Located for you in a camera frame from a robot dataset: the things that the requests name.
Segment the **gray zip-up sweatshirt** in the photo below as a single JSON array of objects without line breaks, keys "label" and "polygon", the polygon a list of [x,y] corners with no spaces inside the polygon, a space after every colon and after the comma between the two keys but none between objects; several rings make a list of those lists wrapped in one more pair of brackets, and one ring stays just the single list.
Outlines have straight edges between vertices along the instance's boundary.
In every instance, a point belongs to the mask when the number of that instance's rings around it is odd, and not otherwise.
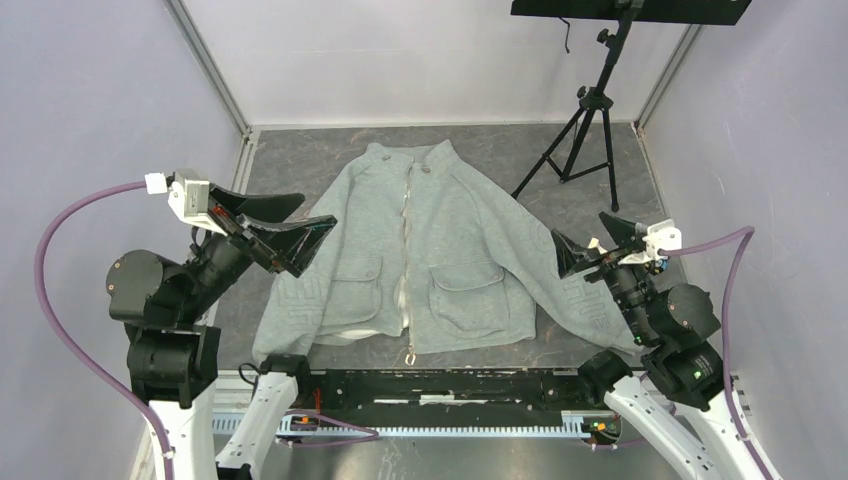
[{"label": "gray zip-up sweatshirt", "polygon": [[338,224],[300,278],[274,280],[257,361],[405,327],[411,355],[509,344],[535,337],[536,303],[590,342],[639,350],[604,283],[560,279],[550,230],[450,141],[372,143],[311,215]]}]

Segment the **gray floor mat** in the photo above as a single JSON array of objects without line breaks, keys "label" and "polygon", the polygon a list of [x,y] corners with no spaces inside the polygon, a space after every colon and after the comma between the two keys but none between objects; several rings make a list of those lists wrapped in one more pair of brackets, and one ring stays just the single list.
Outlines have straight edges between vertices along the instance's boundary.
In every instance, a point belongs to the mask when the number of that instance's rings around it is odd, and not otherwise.
[{"label": "gray floor mat", "polygon": [[[294,217],[306,212],[336,178],[342,167],[361,155],[371,142],[387,146],[419,146],[447,138],[460,157],[511,192],[539,155],[559,133],[561,125],[485,125],[369,129],[289,130],[262,132],[248,181],[248,193],[306,195],[306,203]],[[654,180],[630,125],[612,125],[616,177],[621,211],[627,219],[652,223],[665,218]],[[565,163],[571,134],[553,155]],[[580,169],[606,159],[603,129],[594,124],[575,166]],[[545,225],[586,243],[592,236],[610,245],[597,214],[609,211],[606,170],[561,185],[546,166],[519,197],[519,201]],[[657,283],[683,281],[679,262],[672,261]],[[252,267],[222,298],[215,325],[223,329],[218,354],[220,368],[235,368],[253,361],[251,346],[273,277]],[[419,355],[415,368],[473,367],[578,367],[600,349],[565,331],[539,309],[536,338],[512,345],[459,352]],[[313,368],[408,368],[404,356],[409,339],[376,335],[347,347],[314,345],[309,352]],[[630,358],[633,364],[638,359]]]}]

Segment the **tripod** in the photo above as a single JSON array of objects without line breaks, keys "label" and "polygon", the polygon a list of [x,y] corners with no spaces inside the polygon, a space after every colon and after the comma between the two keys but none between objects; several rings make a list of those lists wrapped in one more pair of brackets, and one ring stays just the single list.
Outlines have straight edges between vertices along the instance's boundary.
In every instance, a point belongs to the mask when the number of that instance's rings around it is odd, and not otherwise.
[{"label": "tripod", "polygon": [[[557,135],[554,139],[551,146],[549,146],[548,149],[545,150],[545,153],[542,154],[541,158],[539,158],[539,161],[533,165],[533,168],[530,169],[530,172],[526,177],[524,177],[521,184],[518,185],[518,188],[512,192],[512,198],[518,198],[518,195],[521,194],[524,187],[530,183],[530,179],[536,175],[536,172],[538,172],[539,169],[542,168],[542,165],[546,162],[554,169],[557,175],[559,175],[560,183],[565,183],[574,180],[575,178],[580,178],[592,172],[607,168],[609,169],[610,176],[610,197],[612,198],[611,208],[613,212],[618,211],[618,194],[615,190],[615,164],[612,157],[612,135],[610,133],[609,120],[609,109],[612,107],[613,101],[604,94],[604,90],[607,87],[607,83],[609,83],[612,70],[618,62],[618,57],[621,56],[621,50],[624,47],[624,41],[627,40],[627,34],[630,33],[630,27],[633,25],[633,20],[642,9],[644,0],[619,0],[619,4],[625,2],[626,5],[623,6],[619,13],[618,32],[610,34],[609,30],[605,28],[598,34],[598,42],[609,48],[609,53],[607,53],[607,59],[604,63],[604,69],[601,71],[601,76],[598,79],[598,84],[594,87],[590,87],[588,91],[585,86],[580,87],[580,90],[577,91],[577,98],[580,99],[580,106],[577,107],[577,112],[571,117],[571,120],[565,124],[565,127],[561,132],[559,132],[559,135]],[[589,125],[591,125],[592,119],[595,117],[595,112],[598,110],[601,111],[601,116],[604,121],[604,143],[606,144],[607,149],[607,161],[606,163],[587,168],[582,172],[572,174],[571,170],[574,169],[574,162],[577,160],[577,154],[580,153],[580,147],[583,146],[583,140],[586,138],[586,133],[589,131]],[[580,129],[577,131],[577,136],[574,139],[574,145],[571,146],[571,152],[568,154],[568,160],[566,160],[565,166],[562,170],[560,170],[553,159],[551,159],[551,155],[568,132],[574,128],[574,125],[577,124],[577,121],[581,116],[584,116],[583,122],[580,124]]]}]

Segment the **purple tube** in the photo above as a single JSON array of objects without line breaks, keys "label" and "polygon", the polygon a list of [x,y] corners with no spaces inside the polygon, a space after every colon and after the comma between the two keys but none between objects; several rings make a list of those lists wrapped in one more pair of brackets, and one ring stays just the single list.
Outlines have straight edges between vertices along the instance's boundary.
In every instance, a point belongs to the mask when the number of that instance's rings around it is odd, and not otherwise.
[{"label": "purple tube", "polygon": [[730,273],[727,275],[727,283],[724,286],[724,296],[721,299],[721,350],[724,359],[722,365],[724,399],[727,402],[727,408],[730,410],[730,416],[733,418],[733,423],[736,425],[736,431],[739,433],[739,437],[743,440],[745,448],[748,449],[748,452],[751,454],[751,457],[754,459],[754,463],[757,464],[757,468],[760,469],[763,477],[767,480],[772,480],[773,477],[771,476],[771,472],[769,472],[769,469],[766,467],[762,457],[760,457],[759,452],[757,452],[757,449],[754,448],[754,445],[751,444],[751,442],[746,440],[748,432],[742,425],[742,419],[739,416],[739,412],[736,410],[736,406],[733,404],[733,383],[730,380],[730,327],[727,324],[730,319],[730,293],[733,291],[733,283],[736,280],[736,271],[739,270],[739,264],[742,263],[742,255],[745,253],[745,248],[748,246],[748,243],[751,241],[751,237],[753,236],[754,227],[747,226],[740,228],[730,235],[719,238],[718,240],[713,240],[712,242],[707,242],[694,247],[681,248],[680,250],[660,250],[659,254],[667,255],[669,257],[680,257],[692,253],[700,253],[720,247],[742,237],[742,241],[739,242],[739,247],[736,249],[736,255],[733,257],[733,263],[730,264]]},{"label": "purple tube", "polygon": [[298,415],[303,417],[311,417],[317,418],[319,420],[323,420],[327,423],[332,423],[338,427],[349,428],[351,430],[356,430],[358,432],[367,433],[367,436],[364,437],[356,437],[356,438],[346,438],[344,440],[339,440],[336,442],[324,442],[324,443],[292,443],[291,446],[295,448],[324,448],[324,447],[340,447],[342,445],[352,445],[354,443],[363,443],[363,442],[371,442],[377,440],[380,436],[380,432],[376,430],[372,430],[366,427],[360,427],[358,425],[354,425],[352,423],[343,422],[341,420],[336,420],[335,418],[330,418],[326,415],[321,415],[320,413],[310,412],[308,410],[289,410],[286,412],[286,415]]},{"label": "purple tube", "polygon": [[[41,240],[38,242],[38,248],[35,250],[35,294],[38,297],[38,304],[41,306],[41,311],[44,312],[44,316],[47,317],[47,323],[50,324],[50,328],[56,333],[56,336],[59,337],[59,340],[68,347],[68,350],[71,351],[80,361],[85,364],[92,372],[95,373],[98,377],[103,379],[106,383],[108,383],[112,388],[118,391],[121,395],[124,396],[127,400],[132,403],[135,408],[137,408],[142,415],[147,419],[148,422],[153,426],[153,430],[156,432],[156,438],[159,441],[159,446],[162,448],[162,452],[170,452],[171,444],[168,441],[168,436],[165,434],[165,426],[162,425],[162,420],[159,419],[159,416],[156,415],[156,412],[153,411],[150,407],[144,404],[138,397],[133,395],[132,391],[124,386],[117,378],[113,377],[106,370],[103,369],[93,358],[89,357],[87,353],[74,341],[73,338],[68,334],[67,330],[62,326],[62,323],[59,321],[59,318],[56,317],[56,313],[53,311],[53,306],[50,305],[50,299],[47,297],[47,286],[44,283],[44,261],[47,257],[47,247],[50,245],[50,240],[53,238],[53,235],[56,233],[56,230],[59,229],[59,226],[62,225],[62,222],[68,219],[71,215],[81,210],[86,205],[96,202],[97,200],[111,197],[112,195],[117,195],[123,192],[129,192],[130,190],[138,190],[145,188],[144,182],[135,182],[135,183],[127,183],[124,185],[118,185],[117,187],[112,187],[102,192],[97,192],[93,195],[89,195],[88,197],[83,198],[82,200],[77,201],[73,205],[66,208],[62,213],[60,213],[50,225],[47,226],[47,229],[44,231],[44,234],[41,236]],[[171,458],[165,457],[165,479],[166,480],[174,480],[174,465],[173,460]]]}]

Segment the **metal frame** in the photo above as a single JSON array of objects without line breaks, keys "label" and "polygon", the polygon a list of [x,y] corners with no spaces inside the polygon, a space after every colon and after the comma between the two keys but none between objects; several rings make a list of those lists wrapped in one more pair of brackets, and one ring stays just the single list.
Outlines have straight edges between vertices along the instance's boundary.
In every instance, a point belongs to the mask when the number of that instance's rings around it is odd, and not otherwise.
[{"label": "metal frame", "polygon": [[229,87],[227,87],[227,82],[224,81],[218,65],[215,64],[212,54],[209,53],[209,48],[203,41],[203,37],[200,36],[200,32],[197,30],[197,26],[194,24],[194,20],[192,20],[185,3],[183,3],[183,0],[164,1],[174,20],[177,22],[177,26],[180,28],[183,37],[185,37],[186,43],[191,48],[191,52],[200,63],[203,73],[206,74],[206,78],[212,84],[212,88],[215,89],[215,93],[218,95],[221,103],[224,104],[224,108],[227,110],[236,130],[238,130],[242,137],[247,138],[250,134],[250,124],[247,122],[244,114],[242,114]]},{"label": "metal frame", "polygon": [[[562,413],[561,426],[543,427],[374,427],[380,437],[397,438],[589,438],[580,428],[583,415]],[[344,427],[318,427],[314,430],[298,429],[292,424],[294,415],[286,415],[279,422],[277,437],[361,437],[362,432]],[[212,420],[213,435],[233,435],[247,419],[243,413],[215,413]]]},{"label": "metal frame", "polygon": [[678,41],[677,46],[674,47],[674,51],[671,53],[668,63],[666,63],[660,77],[657,79],[656,85],[654,85],[650,95],[648,95],[648,100],[645,102],[645,105],[642,107],[642,110],[639,112],[636,120],[633,121],[633,125],[636,127],[637,131],[644,129],[651,120],[651,116],[654,114],[657,106],[660,104],[660,101],[662,101],[665,96],[665,92],[668,90],[669,85],[671,85],[672,80],[674,80],[674,77],[677,76],[680,66],[683,64],[683,61],[692,49],[692,45],[695,44],[695,40],[698,39],[698,36],[701,34],[703,29],[704,25],[686,26],[686,30],[684,30],[683,35],[680,36],[680,41]]},{"label": "metal frame", "polygon": [[245,142],[242,143],[232,188],[230,188],[236,193],[247,193],[247,182],[250,179],[250,170],[253,168],[253,157],[256,155],[260,133],[251,128],[250,134],[245,137]]}]

